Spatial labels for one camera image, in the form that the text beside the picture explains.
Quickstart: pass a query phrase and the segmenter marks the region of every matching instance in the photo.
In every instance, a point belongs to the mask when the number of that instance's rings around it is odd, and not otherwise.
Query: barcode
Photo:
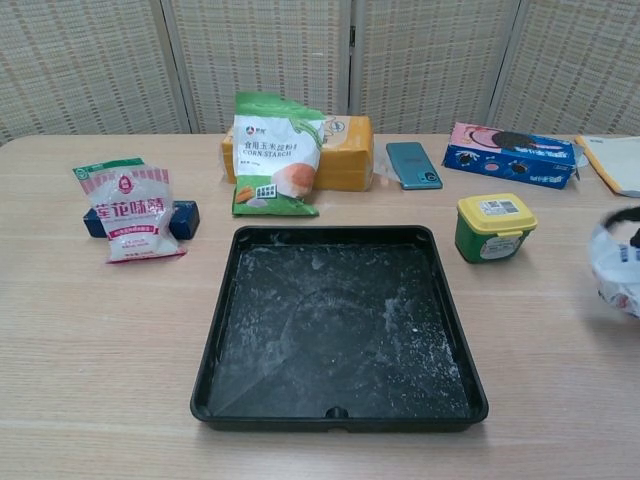
[[[502,205],[502,208],[504,208],[507,213],[518,213],[518,208],[513,204],[513,202],[500,202],[500,205]]]
[[[512,213],[518,213],[518,207],[506,198],[499,198],[497,200],[486,200],[479,202],[478,206],[485,215],[510,215]]]

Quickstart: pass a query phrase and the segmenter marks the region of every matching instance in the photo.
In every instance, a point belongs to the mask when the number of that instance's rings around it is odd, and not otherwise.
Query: yellow lid
[[[533,230],[535,215],[513,193],[476,195],[458,201],[458,212],[476,233],[504,235]]]

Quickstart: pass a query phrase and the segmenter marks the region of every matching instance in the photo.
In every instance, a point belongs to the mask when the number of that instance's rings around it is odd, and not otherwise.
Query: seasoning bag
[[[108,263],[183,255],[169,232],[169,172],[140,158],[74,168],[109,239]]]

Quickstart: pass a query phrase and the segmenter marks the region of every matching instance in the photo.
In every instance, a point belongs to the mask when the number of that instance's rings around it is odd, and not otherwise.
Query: tray rim
[[[445,287],[445,292],[441,294],[446,295],[446,301],[451,306],[452,318],[455,323],[458,334],[460,336],[459,348],[464,350],[466,359],[469,363],[469,370],[473,383],[478,390],[480,397],[481,407],[478,413],[471,417],[465,418],[369,418],[369,417],[348,417],[345,419],[325,418],[325,417],[237,417],[237,416],[220,416],[220,415],[202,415],[198,409],[196,397],[201,383],[203,381],[204,371],[206,368],[207,359],[210,357],[210,351],[213,343],[215,343],[214,333],[217,331],[216,319],[224,308],[223,303],[226,299],[223,299],[222,293],[230,287],[230,274],[231,274],[231,259],[233,258],[234,251],[238,247],[240,236],[247,231],[252,230],[273,230],[274,232],[281,233],[283,231],[313,231],[313,230],[419,230],[424,235],[429,237],[431,245],[435,253],[435,262],[438,271],[442,276],[442,282]],[[484,392],[484,388],[480,381],[480,376],[475,366],[475,362],[471,355],[471,350],[467,343],[458,311],[453,302],[453,296],[451,289],[449,288],[449,282],[447,281],[446,274],[442,265],[442,260],[438,252],[435,236],[433,232],[423,225],[310,225],[310,226],[298,226],[298,225],[245,225],[238,228],[232,238],[231,245],[229,247],[229,254],[227,255],[227,263],[225,265],[222,282],[220,283],[220,289],[218,291],[218,298],[216,300],[216,306],[213,312],[213,318],[211,326],[209,327],[209,333],[202,352],[202,358],[198,367],[198,373],[194,383],[194,387],[191,394],[191,400],[189,402],[191,414],[201,422],[204,422],[214,428],[220,430],[245,430],[245,431],[260,431],[270,430],[269,426],[273,427],[271,430],[285,430],[285,431],[326,431],[334,428],[355,430],[355,431],[388,431],[388,432],[407,432],[407,431],[427,431],[424,427],[429,427],[428,430],[433,431],[459,431],[469,428],[471,425],[482,422],[487,418],[489,414],[489,403]],[[256,424],[260,424],[260,428],[255,428]]]

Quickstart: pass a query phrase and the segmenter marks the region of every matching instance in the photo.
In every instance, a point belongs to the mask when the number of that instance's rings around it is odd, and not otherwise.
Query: table surface
[[[233,218],[221,135],[35,136],[0,149],[0,478],[638,478],[640,324],[597,296],[593,226],[632,204],[592,171],[552,190],[437,166],[440,191],[376,178],[318,192],[320,216]],[[420,141],[440,162],[446,135]],[[142,156],[198,202],[189,253],[106,265],[71,168]],[[470,265],[456,202],[514,192],[539,227],[504,263]],[[434,232],[490,404],[464,433],[217,432],[189,398],[233,232],[247,224],[422,224]]]

